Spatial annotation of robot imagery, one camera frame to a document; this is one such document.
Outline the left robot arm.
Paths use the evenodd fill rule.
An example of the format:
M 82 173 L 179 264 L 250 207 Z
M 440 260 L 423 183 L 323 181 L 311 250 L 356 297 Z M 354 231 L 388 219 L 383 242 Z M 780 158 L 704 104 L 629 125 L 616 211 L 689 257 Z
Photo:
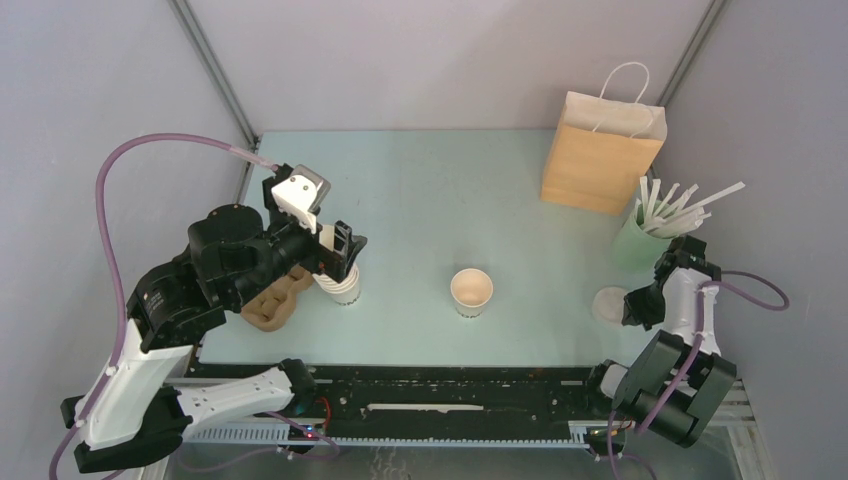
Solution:
M 351 272 L 364 236 L 337 222 L 332 242 L 287 213 L 269 223 L 253 208 L 230 204 L 187 231 L 186 249 L 143 276 L 122 318 L 120 355 L 89 393 L 65 399 L 65 426 L 83 474 L 144 467 L 173 452 L 194 432 L 259 413 L 304 416 L 316 403 L 305 364 L 285 359 L 253 376 L 196 389 L 166 379 L 228 313 L 301 267 L 335 281 Z

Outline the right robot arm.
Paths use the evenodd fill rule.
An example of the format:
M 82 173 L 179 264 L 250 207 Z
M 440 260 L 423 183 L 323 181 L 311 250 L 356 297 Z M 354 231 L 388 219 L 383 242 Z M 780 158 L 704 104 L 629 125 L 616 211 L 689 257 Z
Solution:
M 581 392 L 588 414 L 617 411 L 684 448 L 698 440 L 737 374 L 714 335 L 721 270 L 706 247 L 678 237 L 655 263 L 651 284 L 607 296 L 621 325 L 658 331 L 630 366 L 606 360 L 592 369 Z

